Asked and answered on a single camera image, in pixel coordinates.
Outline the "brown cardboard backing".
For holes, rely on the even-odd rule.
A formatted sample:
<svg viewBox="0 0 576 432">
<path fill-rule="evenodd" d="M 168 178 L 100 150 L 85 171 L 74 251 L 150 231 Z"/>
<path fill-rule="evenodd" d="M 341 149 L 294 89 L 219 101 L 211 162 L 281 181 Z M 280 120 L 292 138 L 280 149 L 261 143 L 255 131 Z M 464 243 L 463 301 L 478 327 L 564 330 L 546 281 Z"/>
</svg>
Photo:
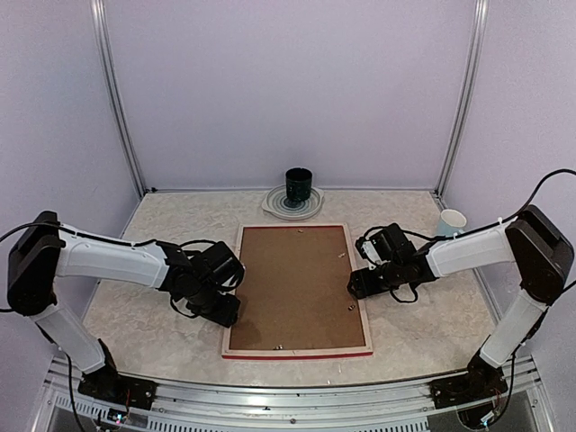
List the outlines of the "brown cardboard backing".
<svg viewBox="0 0 576 432">
<path fill-rule="evenodd" d="M 365 306 L 347 290 L 355 269 L 343 224 L 244 226 L 238 322 L 226 358 L 368 356 Z"/>
</svg>

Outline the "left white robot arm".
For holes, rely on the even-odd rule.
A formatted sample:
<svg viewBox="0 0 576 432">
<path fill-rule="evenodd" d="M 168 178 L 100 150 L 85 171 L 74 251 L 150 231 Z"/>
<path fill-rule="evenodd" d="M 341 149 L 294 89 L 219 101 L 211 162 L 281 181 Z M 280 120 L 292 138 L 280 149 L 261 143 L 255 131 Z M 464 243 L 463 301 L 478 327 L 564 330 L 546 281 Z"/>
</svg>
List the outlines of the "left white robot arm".
<svg viewBox="0 0 576 432">
<path fill-rule="evenodd" d="M 85 276 L 138 284 L 167 293 L 172 306 L 184 302 L 188 319 L 201 317 L 230 328 L 239 317 L 234 290 L 245 267 L 222 241 L 190 240 L 181 245 L 149 239 L 141 242 L 82 232 L 59 221 L 54 211 L 16 227 L 8 256 L 9 308 L 30 318 L 76 364 L 109 401 L 126 391 L 104 342 L 93 337 L 79 317 L 59 305 L 57 277 Z"/>
</svg>

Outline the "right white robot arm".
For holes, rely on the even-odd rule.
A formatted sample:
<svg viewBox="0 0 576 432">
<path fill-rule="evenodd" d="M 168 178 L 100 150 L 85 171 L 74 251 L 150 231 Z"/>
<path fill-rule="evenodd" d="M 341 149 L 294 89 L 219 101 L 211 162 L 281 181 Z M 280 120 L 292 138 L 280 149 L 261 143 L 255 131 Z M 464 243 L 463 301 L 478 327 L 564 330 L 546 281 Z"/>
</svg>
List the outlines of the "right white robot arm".
<svg viewBox="0 0 576 432">
<path fill-rule="evenodd" d="M 355 247 L 368 266 L 351 273 L 347 289 L 358 300 L 394 294 L 403 286 L 416 292 L 422 284 L 465 271 L 512 266 L 516 297 L 467 366 L 460 390 L 478 400 L 491 389 L 495 374 L 535 332 L 542 318 L 567 291 L 575 248 L 535 205 L 480 229 L 435 237 L 415 247 L 393 223 L 364 235 Z"/>
</svg>

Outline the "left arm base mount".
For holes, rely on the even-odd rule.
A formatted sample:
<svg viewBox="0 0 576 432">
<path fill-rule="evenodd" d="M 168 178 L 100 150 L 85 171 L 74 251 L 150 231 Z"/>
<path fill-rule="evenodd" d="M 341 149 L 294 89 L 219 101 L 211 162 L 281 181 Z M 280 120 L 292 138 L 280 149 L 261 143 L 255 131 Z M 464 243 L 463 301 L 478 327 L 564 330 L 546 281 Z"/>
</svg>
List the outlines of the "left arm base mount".
<svg viewBox="0 0 576 432">
<path fill-rule="evenodd" d="M 151 410 L 158 384 L 154 381 L 120 374 L 106 344 L 103 349 L 104 365 L 92 373 L 82 373 L 78 391 L 100 401 L 122 405 L 127 409 Z"/>
</svg>

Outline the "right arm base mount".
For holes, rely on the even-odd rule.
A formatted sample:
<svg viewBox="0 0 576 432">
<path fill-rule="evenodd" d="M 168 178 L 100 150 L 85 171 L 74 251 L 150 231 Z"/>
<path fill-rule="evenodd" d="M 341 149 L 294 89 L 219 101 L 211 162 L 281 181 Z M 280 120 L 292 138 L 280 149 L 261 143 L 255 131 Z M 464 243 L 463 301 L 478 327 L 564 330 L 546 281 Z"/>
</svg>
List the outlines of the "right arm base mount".
<svg viewBox="0 0 576 432">
<path fill-rule="evenodd" d="M 507 384 L 502 367 L 488 364 L 477 352 L 464 374 L 435 379 L 429 384 L 429 389 L 437 410 L 487 400 L 459 410 L 456 415 L 468 430 L 488 431 L 508 409 L 513 382 Z"/>
</svg>

